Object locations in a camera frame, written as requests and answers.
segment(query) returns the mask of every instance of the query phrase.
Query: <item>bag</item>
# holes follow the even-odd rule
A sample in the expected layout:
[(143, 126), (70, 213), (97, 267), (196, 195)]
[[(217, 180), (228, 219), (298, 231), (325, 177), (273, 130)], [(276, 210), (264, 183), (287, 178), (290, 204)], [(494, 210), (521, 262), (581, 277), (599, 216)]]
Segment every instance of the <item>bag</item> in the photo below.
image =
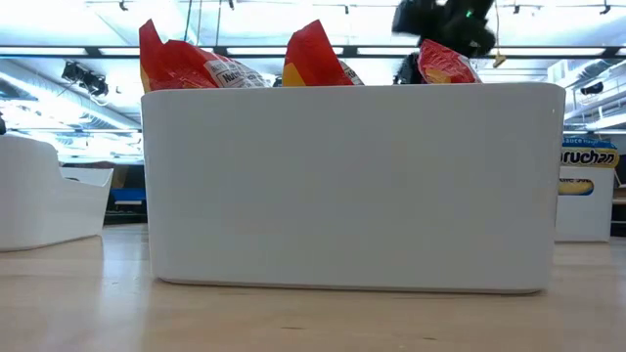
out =
[(340, 62), (317, 20), (295, 32), (287, 44), (283, 86), (335, 86), (363, 84), (356, 72)]
[(427, 83), (482, 83), (468, 58), (429, 39), (420, 47), (418, 70)]
[(268, 86), (255, 70), (180, 40), (163, 44), (152, 20), (139, 28), (141, 80), (146, 93), (160, 89)]

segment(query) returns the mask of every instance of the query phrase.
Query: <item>wooden table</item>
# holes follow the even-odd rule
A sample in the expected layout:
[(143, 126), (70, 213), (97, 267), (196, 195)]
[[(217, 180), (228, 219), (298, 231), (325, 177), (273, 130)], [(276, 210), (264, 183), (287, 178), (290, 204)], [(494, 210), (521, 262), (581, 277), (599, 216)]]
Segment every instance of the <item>wooden table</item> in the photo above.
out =
[(626, 351), (626, 241), (555, 264), (525, 296), (178, 286), (146, 227), (108, 227), (0, 253), (0, 351)]

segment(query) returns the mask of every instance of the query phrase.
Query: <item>fluorescent light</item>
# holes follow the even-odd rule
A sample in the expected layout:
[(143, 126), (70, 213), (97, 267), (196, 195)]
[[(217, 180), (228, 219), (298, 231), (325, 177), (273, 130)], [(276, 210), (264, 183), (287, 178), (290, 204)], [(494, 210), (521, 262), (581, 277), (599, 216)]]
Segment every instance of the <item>fluorescent light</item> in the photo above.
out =
[(138, 129), (84, 129), (85, 133), (137, 133)]
[(102, 55), (138, 56), (139, 48), (101, 48)]
[(595, 134), (626, 134), (626, 129), (618, 130), (618, 129), (608, 129), (608, 130), (599, 130), (595, 131)]
[(282, 48), (228, 48), (226, 52), (230, 55), (284, 55), (287, 53), (287, 47)]
[(419, 48), (358, 48), (358, 55), (409, 55), (419, 52)]
[(596, 122), (589, 123), (587, 124), (587, 129), (600, 130), (624, 122), (626, 122), (626, 113), (620, 113), (619, 115), (604, 117)]
[(76, 132), (73, 128), (10, 128), (12, 131), (19, 132), (48, 132), (48, 133), (73, 133)]
[(87, 55), (84, 48), (0, 47), (0, 55)]
[[(599, 55), (605, 48), (501, 48), (500, 54), (504, 56), (588, 56)], [(498, 51), (492, 49), (489, 55), (496, 55)]]

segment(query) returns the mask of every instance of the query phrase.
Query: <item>blue object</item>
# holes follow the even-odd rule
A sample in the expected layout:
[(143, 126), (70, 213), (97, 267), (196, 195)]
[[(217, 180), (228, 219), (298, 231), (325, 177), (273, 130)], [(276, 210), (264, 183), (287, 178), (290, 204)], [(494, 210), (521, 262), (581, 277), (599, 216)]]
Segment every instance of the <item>blue object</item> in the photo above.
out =
[(146, 200), (146, 189), (111, 189), (115, 201)]

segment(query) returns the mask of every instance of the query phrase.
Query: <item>white plastic bin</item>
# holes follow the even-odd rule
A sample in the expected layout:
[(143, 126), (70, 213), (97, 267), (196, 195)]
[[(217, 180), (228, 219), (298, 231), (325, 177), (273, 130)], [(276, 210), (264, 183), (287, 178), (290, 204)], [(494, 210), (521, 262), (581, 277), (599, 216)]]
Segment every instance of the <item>white plastic bin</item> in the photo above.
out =
[(217, 285), (542, 289), (564, 96), (544, 83), (147, 94), (153, 272)]

